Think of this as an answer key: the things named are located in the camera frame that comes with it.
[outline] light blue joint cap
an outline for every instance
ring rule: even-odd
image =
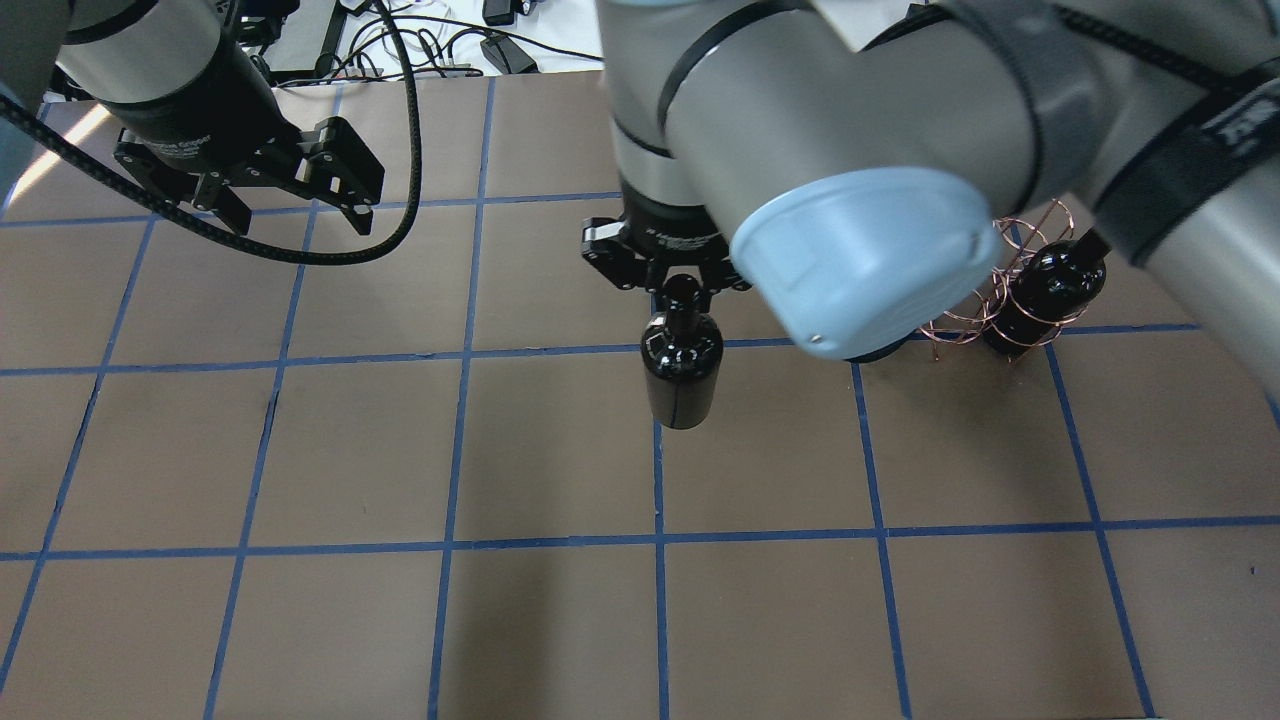
[[[20,102],[3,82],[0,94],[14,102]],[[0,120],[0,202],[9,196],[13,183],[18,182],[22,172],[31,163],[32,141],[20,129],[13,127],[8,120]]]
[[[874,168],[774,197],[730,254],[797,346],[844,360],[905,337],[988,278],[1001,246],[991,220],[960,177]]]

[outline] grid square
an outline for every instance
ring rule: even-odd
[[[627,354],[475,360],[456,537],[653,532],[653,430]]]
[[[908,342],[861,368],[887,525],[1089,519],[1042,351]]]
[[[485,208],[476,350],[634,345],[649,296],[613,287],[579,255],[588,217],[617,217],[617,200]]]
[[[214,717],[426,717],[436,552],[250,557]]]
[[[250,234],[300,249],[307,213],[253,219]],[[111,360],[122,365],[275,360],[296,265],[161,223],[138,273]]]
[[[376,210],[372,238],[396,229],[402,210]],[[426,354],[462,350],[471,282],[474,208],[424,208],[390,255],[355,266],[307,268],[289,354]],[[311,249],[367,247],[339,213],[316,215]]]
[[[1280,528],[1107,536],[1142,669],[1169,717],[1280,707]]]
[[[618,190],[603,77],[593,70],[495,81],[489,197]]]
[[[919,720],[1142,717],[1092,533],[890,541]]]
[[[417,94],[422,119],[422,199],[475,197],[489,81],[426,78],[419,81]],[[342,92],[342,117],[387,170],[383,202],[404,201],[410,169],[404,86],[348,85]]]
[[[672,717],[901,717],[876,541],[667,546]]]
[[[49,105],[45,124],[58,135],[88,152],[108,168],[127,174],[115,161],[115,141],[120,122],[97,102],[54,102]],[[54,155],[37,147],[28,168],[29,184],[14,191],[5,222],[65,220],[70,218],[123,218],[147,215],[141,206],[125,200],[96,179],[86,176]]]
[[[145,228],[0,228],[0,368],[101,363]]]
[[[234,546],[273,379],[271,370],[109,375],[54,547]]]
[[[658,716],[653,547],[453,556],[440,717]]]
[[[1055,343],[1103,518],[1280,514],[1280,429],[1199,332]]]
[[[795,347],[730,348],[708,419],[663,432],[667,532],[870,527],[851,387]]]
[[[93,375],[0,378],[0,552],[44,544],[91,392]]]
[[[230,559],[45,566],[0,715],[200,717]]]
[[[291,368],[255,544],[444,538],[458,363]]]

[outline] power adapter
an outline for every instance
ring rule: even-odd
[[[484,0],[484,24],[489,27],[509,26],[516,22],[516,0]]]
[[[480,51],[484,53],[485,60],[493,63],[493,67],[503,74],[518,76],[538,72],[538,63],[506,35],[481,40]]]

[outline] cable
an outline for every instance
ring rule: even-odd
[[[416,10],[416,9],[417,9],[417,6],[419,6],[419,5],[417,5],[416,3],[408,3],[408,4],[403,5],[403,6],[399,6],[399,8],[393,8],[393,9],[392,9],[392,14],[393,14],[393,15],[396,15],[397,13],[404,13],[404,12],[408,12],[408,10]],[[445,17],[445,18],[448,18],[448,17],[451,17],[452,14],[453,14],[453,9],[452,9],[451,6],[448,6],[448,5],[444,5],[444,17]],[[351,36],[351,42],[349,42],[349,44],[347,44],[347,55],[351,55],[352,53],[355,53],[355,47],[356,47],[356,45],[358,45],[358,44],[360,44],[360,37],[361,37],[361,36],[362,36],[362,35],[364,35],[364,33],[365,33],[366,31],[369,31],[369,29],[370,29],[370,28],[372,28],[372,27],[378,27],[378,26],[380,26],[380,24],[381,24],[381,20],[380,20],[380,19],[375,19],[375,20],[371,20],[371,22],[367,22],[367,23],[365,23],[364,26],[361,26],[361,27],[360,27],[360,28],[358,28],[358,29],[356,31],[356,33]],[[443,24],[440,26],[440,29],[439,29],[438,32],[439,32],[440,35],[443,35],[443,33],[444,33],[444,26],[443,26]],[[383,37],[383,50],[387,50],[387,42],[385,42],[385,36],[387,36],[387,33],[385,33],[385,31],[384,31],[384,32],[381,33],[381,37]]]
[[[396,19],[392,17],[390,12],[387,10],[384,1],[374,0],[374,4],[378,6],[378,12],[381,15],[383,22],[387,23],[388,28],[393,31],[397,29]],[[398,32],[392,36],[392,42],[396,45],[397,54],[399,55],[401,69],[406,76],[412,76],[412,68],[410,67],[408,60],[408,49],[404,47],[404,41],[401,38]],[[161,218],[219,245],[224,245],[242,252],[248,252],[250,255],[257,255],[259,258],[279,260],[282,263],[303,265],[355,265],[357,263],[376,260],[392,250],[396,250],[396,247],[398,247],[408,236],[410,229],[413,227],[413,220],[417,219],[417,204],[421,199],[422,191],[422,127],[417,110],[416,83],[404,83],[404,99],[408,105],[410,128],[410,178],[408,200],[404,208],[404,215],[401,218],[399,225],[397,225],[396,231],[392,232],[390,237],[372,247],[349,252],[311,252],[303,250],[289,250],[229,233],[216,225],[211,225],[201,220],[195,215],[179,210],[177,206],[170,205],[160,197],[156,197],[155,195],[151,195],[146,190],[142,190],[137,184],[129,182],[119,173],[100,163],[96,158],[92,158],[79,147],[67,142],[63,136],[58,135],[49,126],[36,119],[36,117],[28,113],[22,105],[18,105],[14,100],[10,100],[5,95],[0,95],[0,118],[9,120],[14,124],[14,127],[28,135],[32,140],[49,149],[50,152],[54,152],[67,160],[84,174],[99,181],[106,187],[137,202],[156,215],[160,215]]]
[[[480,37],[492,37],[488,32],[474,27],[460,29],[458,32],[453,33],[453,36],[449,37],[448,41],[444,42],[444,53],[449,56],[449,60],[453,60],[453,44],[468,35],[479,35]]]
[[[436,58],[444,58],[444,47],[440,45],[440,38],[434,32],[426,29],[425,27],[424,28],[419,28],[417,36],[422,37],[422,33],[426,33],[426,37],[430,37],[431,42],[435,44],[435,56]],[[422,40],[422,46],[430,49],[430,46],[426,45],[426,40],[425,38]]]
[[[467,65],[467,67],[460,67],[460,65],[452,65],[452,64],[448,64],[448,65],[439,65],[439,64],[431,65],[431,64],[429,64],[425,68],[417,68],[417,69],[415,69],[413,70],[413,77],[419,77],[419,76],[422,76],[422,74],[426,74],[426,73],[440,73],[440,72],[444,72],[444,77],[454,77],[454,76],[462,76],[462,77],[484,77],[484,70],[481,70],[480,68],[472,68],[470,65]],[[370,77],[346,76],[346,77],[301,78],[301,79],[284,81],[280,85],[278,85],[276,87],[280,88],[280,90],[289,90],[289,88],[294,88],[294,87],[314,87],[314,86],[317,86],[317,85],[333,85],[335,82],[352,83],[352,85],[367,85],[367,83],[372,83],[372,82],[393,82],[393,81],[399,81],[403,77],[404,77],[404,73],[393,73],[393,74],[389,74],[389,76],[376,76],[376,77],[374,77],[374,76],[370,76]]]
[[[407,36],[412,37],[413,40],[417,40],[419,42],[422,42],[422,36],[415,33],[411,29],[397,28],[396,32],[397,32],[397,35],[407,35]],[[352,61],[355,61],[356,63],[356,68],[360,69],[361,76],[367,78],[369,77],[369,70],[365,68],[364,63],[367,61],[369,65],[370,65],[370,68],[372,68],[374,70],[378,70],[378,68],[374,67],[374,59],[370,58],[369,54],[365,53],[365,50],[367,50],[369,47],[371,47],[374,44],[385,40],[385,36],[388,36],[388,35],[390,35],[390,33],[387,32],[387,33],[376,35],[376,36],[371,37],[370,40],[365,41],[365,44],[361,45],[360,47],[357,47],[353,54],[348,55],[346,59],[343,59],[342,61],[339,61],[338,67],[333,70],[333,73],[329,77],[330,78],[337,78],[338,74],[342,73],[343,69],[346,69],[347,67],[349,67],[352,64]],[[424,53],[426,53],[426,56],[428,56],[426,60],[424,60],[421,63],[413,63],[412,60],[410,60],[410,64],[408,64],[410,68],[413,68],[413,69],[425,68],[425,67],[428,67],[428,65],[431,64],[431,61],[433,61],[431,51],[429,49],[425,49]]]
[[[526,37],[524,35],[517,35],[515,32],[507,32],[504,29],[498,29],[498,28],[493,28],[493,27],[488,27],[488,26],[480,26],[480,24],[468,23],[468,22],[463,22],[463,20],[454,20],[454,19],[449,19],[449,18],[438,18],[438,17],[434,17],[434,15],[397,15],[397,18],[399,18],[402,20],[430,20],[430,22],[439,22],[439,23],[444,23],[444,24],[471,28],[471,29],[475,29],[475,31],[480,31],[481,33],[502,35],[502,36],[509,37],[512,40],[521,40],[524,42],[527,42],[527,44],[535,46],[535,47],[541,47],[543,50],[547,50],[549,53],[557,53],[559,55],[568,55],[571,58],[581,58],[584,60],[594,60],[596,63],[603,63],[604,61],[604,58],[602,58],[599,55],[591,55],[589,53],[579,53],[577,50],[566,50],[563,47],[556,47],[553,45],[547,45],[545,42],[534,40],[532,37]]]

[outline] blue tape line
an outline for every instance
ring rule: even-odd
[[[1102,527],[1111,530],[1161,530],[1198,528],[1242,528],[1280,525],[1280,515],[1236,515],[1219,518],[1152,518],[1134,520],[1103,520]],[[1093,523],[1014,523],[1006,525],[916,525],[884,528],[890,538],[928,538],[957,536],[1018,536],[1093,532]],[[820,539],[872,539],[878,537],[876,528],[814,528],[800,530],[731,530],[663,533],[664,544],[735,543],[735,542],[804,542]],[[454,551],[495,551],[527,550],[538,547],[609,547],[653,544],[657,534],[641,533],[630,536],[566,536],[498,538],[476,541],[453,541]],[[335,543],[335,544],[279,544],[250,546],[244,555],[250,557],[276,557],[293,555],[367,555],[396,552],[434,552],[444,550],[443,541],[379,542],[379,543]],[[233,557],[239,547],[160,547],[160,548],[119,548],[119,550],[51,550],[46,560],[119,560],[133,557]],[[0,562],[28,562],[36,560],[40,552],[0,552]]]
[[[765,337],[755,340],[726,340],[724,347],[787,347],[795,345],[788,337]]]
[[[1066,328],[1064,334],[1128,334],[1128,333],[1156,333],[1156,332],[1188,332],[1198,329],[1197,325],[1169,324],[1169,325],[1100,325],[1096,328]],[[923,334],[913,333],[913,341],[928,340]],[[791,338],[751,338],[728,340],[726,347],[788,347],[795,345]],[[471,357],[541,357],[556,355],[593,355],[609,352],[636,352],[639,345],[576,345],[559,347],[516,347],[506,350],[472,350]],[[416,363],[426,360],[461,360],[462,352],[402,352],[384,355],[333,355],[291,357],[285,365],[344,365],[351,363]],[[229,370],[259,370],[274,368],[275,360],[250,360],[242,363],[192,363],[192,364],[166,364],[166,365],[109,365],[106,374],[119,373],[219,373]],[[99,372],[97,366],[78,368],[10,368],[0,369],[0,378],[8,377],[44,377],[44,375],[88,375]],[[1280,425],[1280,409],[1271,402],[1271,411],[1276,415]]]
[[[1235,518],[1161,518],[1148,520],[1103,520],[1107,530],[1164,530],[1178,528],[1251,528],[1280,525],[1280,515],[1242,515]]]
[[[307,229],[302,240],[302,250],[311,249],[311,238],[316,227],[319,202],[311,201],[311,214],[307,217]],[[280,401],[280,388],[284,386],[285,361],[289,357],[289,342],[293,338],[293,320],[298,313],[298,299],[302,296],[302,281],[306,265],[298,265],[293,275],[293,292],[289,295],[289,309],[284,315],[284,331],[280,333],[280,352],[275,360],[275,378],[271,382],[271,400],[266,405],[262,419],[262,434],[259,439],[257,457],[253,461],[253,477],[250,480],[248,498],[244,502],[244,521],[241,525],[239,546],[236,552],[236,565],[232,569],[230,588],[227,592],[227,607],[223,611],[223,624],[218,633],[218,650],[214,651],[214,669],[209,675],[209,692],[205,694],[205,720],[212,720],[218,705],[218,688],[223,679],[223,665],[227,660],[227,644],[230,639],[232,624],[236,619],[236,603],[239,600],[239,587],[244,578],[244,559],[248,556],[248,539],[253,530],[253,516],[257,511],[257,496],[262,486],[262,471],[266,468],[268,447],[271,443],[271,429],[275,427],[275,410]]]
[[[476,329],[476,295],[480,290],[480,245],[484,233],[485,191],[489,182],[489,146],[493,138],[493,99],[497,85],[489,78],[480,146],[480,179],[476,183],[476,217],[471,236],[471,281],[467,287],[467,324],[462,342],[462,372],[458,377],[458,406],[453,419],[453,460],[449,465],[449,501],[444,516],[444,551],[440,555],[440,588],[435,600],[435,637],[431,642],[431,675],[426,688],[426,716],[440,714],[440,671],[444,662],[445,619],[449,610],[449,577],[453,569],[453,537],[458,519],[458,486],[462,475],[462,441],[466,432],[467,393],[471,383],[471,345]]]
[[[257,218],[260,215],[306,215],[310,211],[311,211],[310,205],[298,205],[297,208],[255,208],[253,217]],[[209,217],[209,218],[214,217],[212,213],[207,214],[196,213],[196,215]]]
[[[115,350],[115,341],[120,337],[120,328],[124,327],[124,315],[129,310],[129,301],[133,299],[133,288],[137,286],[138,274],[142,272],[142,260],[147,254],[147,247],[151,245],[151,233],[155,231],[155,227],[156,220],[155,218],[151,218],[147,222],[146,229],[142,232],[142,240],[138,242],[138,251],[133,256],[133,266],[129,269],[129,279],[124,284],[124,292],[120,296],[120,305],[115,311],[115,322],[111,325],[111,334],[108,337],[106,347],[102,350],[102,361],[99,364],[99,372],[93,379],[93,391],[88,396],[84,415],[81,419],[81,427],[76,432],[76,442],[72,445],[70,457],[67,460],[67,470],[63,473],[61,483],[58,486],[58,498],[54,502],[54,510],[49,516],[49,524],[45,527],[45,538],[41,542],[36,562],[31,569],[31,579],[27,582],[27,592],[23,593],[22,606],[18,610],[18,618],[14,621],[13,632],[9,635],[9,644],[5,648],[4,661],[0,662],[0,693],[4,693],[4,685],[9,679],[9,670],[13,667],[13,659],[18,653],[18,642],[22,639],[22,630],[27,626],[27,615],[31,612],[31,603],[36,598],[36,587],[40,584],[40,577],[45,571],[45,564],[49,561],[49,552],[54,544],[54,533],[58,532],[58,521],[61,519],[63,507],[67,505],[67,496],[72,488],[72,478],[76,477],[76,466],[79,464],[81,451],[84,448],[84,436],[88,433],[90,423],[93,420],[93,410],[97,407],[97,397],[102,391],[102,380],[106,378],[106,366],[111,361],[111,352]]]
[[[417,208],[420,210],[425,208],[471,208],[475,206],[475,197],[463,197],[457,200],[419,200]],[[403,210],[404,208],[408,208],[408,202],[404,200],[388,200],[374,205],[374,210]],[[337,213],[338,210],[338,208],[328,205],[320,208],[321,213]]]
[[[722,533],[667,533],[667,544],[705,542],[782,542],[815,539],[869,539],[878,537],[874,528],[832,528],[813,530],[736,530]]]
[[[1039,533],[1088,533],[1093,523],[1012,523],[1007,525],[928,525],[886,528],[891,538],[936,538],[954,536],[1023,536]]]
[[[867,415],[867,395],[863,387],[863,373],[858,365],[850,365],[854,375],[854,400],[858,402],[858,429],[863,441],[863,461],[867,465],[867,491],[870,495],[872,520],[876,524],[876,550],[879,553],[881,584],[884,587],[884,615],[888,619],[888,642],[893,652],[893,674],[897,678],[897,701],[902,717],[911,720],[911,692],[906,682],[906,659],[902,653],[902,632],[897,615],[897,598],[893,594],[893,570],[888,556],[888,534],[884,529],[884,512],[881,506],[879,480],[876,477],[876,452],[872,447],[872,427]]]
[[[329,114],[330,115],[340,115],[342,114],[342,94],[346,92],[346,90],[347,88],[343,85],[334,86],[334,91],[333,91],[333,108],[329,109]]]
[[[617,200],[621,192],[570,192],[563,195],[516,195],[509,197],[486,197],[488,205],[511,205],[516,202],[567,202],[572,200]]]
[[[265,370],[275,368],[276,360],[250,360],[244,363],[173,363],[165,365],[111,365],[109,375],[128,375],[138,373],[232,373],[236,370]]]
[[[653,423],[653,557],[658,621],[658,719],[671,720],[671,664],[667,652],[667,500],[662,425]]]
[[[424,360],[461,360],[461,352],[401,352],[390,355],[344,355],[330,357],[289,357],[285,365],[351,365],[357,363],[421,363]]]
[[[370,542],[339,544],[280,544],[244,548],[248,557],[291,557],[306,555],[384,555],[398,552],[438,552],[444,550],[443,542]]]
[[[119,223],[145,223],[151,215],[122,215],[119,218],[67,218],[61,220],[13,220],[0,223],[0,228],[63,228],[76,225],[111,225]]]
[[[101,368],[95,366],[82,366],[82,368],[10,368],[8,370],[0,369],[0,378],[41,378],[47,375],[93,375]]]
[[[509,538],[453,541],[453,550],[527,550],[535,547],[607,547],[618,544],[653,544],[652,534],[639,536],[567,536],[558,538]]]
[[[159,547],[138,550],[55,550],[49,560],[143,560],[173,557],[234,557],[234,547]]]
[[[1130,334],[1130,333],[1185,333],[1198,331],[1196,323],[1152,323],[1149,325],[1068,325],[1062,334]]]
[[[1057,363],[1057,352],[1052,345],[1044,347],[1048,357],[1050,373],[1053,375],[1053,387],[1057,391],[1059,405],[1062,406],[1062,420],[1066,423],[1066,434],[1071,442],[1071,454],[1075,456],[1075,468],[1080,474],[1080,487],[1084,489],[1084,501],[1089,506],[1089,518],[1093,524],[1094,536],[1098,541],[1098,553],[1102,556],[1102,569],[1107,575],[1107,585],[1111,588],[1111,602],[1115,605],[1116,619],[1120,623],[1120,634],[1124,637],[1125,652],[1129,656],[1129,667],[1133,671],[1133,682],[1138,689],[1138,698],[1142,701],[1142,711],[1148,717],[1156,716],[1155,705],[1151,701],[1151,689],[1147,687],[1147,676],[1142,670],[1142,659],[1138,656],[1138,643],[1133,637],[1133,628],[1129,625],[1129,611],[1125,609],[1124,593],[1120,589],[1120,578],[1116,575],[1115,561],[1111,557],[1111,544],[1107,542],[1106,527],[1102,523],[1102,512],[1098,509],[1098,500],[1093,492],[1093,480],[1089,477],[1089,468],[1084,460],[1084,448],[1080,445],[1080,433],[1075,427],[1075,415],[1071,413],[1071,401],[1066,393],[1066,383],[1062,379],[1062,369]]]
[[[564,347],[522,347],[518,350],[476,350],[472,357],[541,357],[548,355],[596,355],[605,352],[639,352],[639,345],[582,345]]]

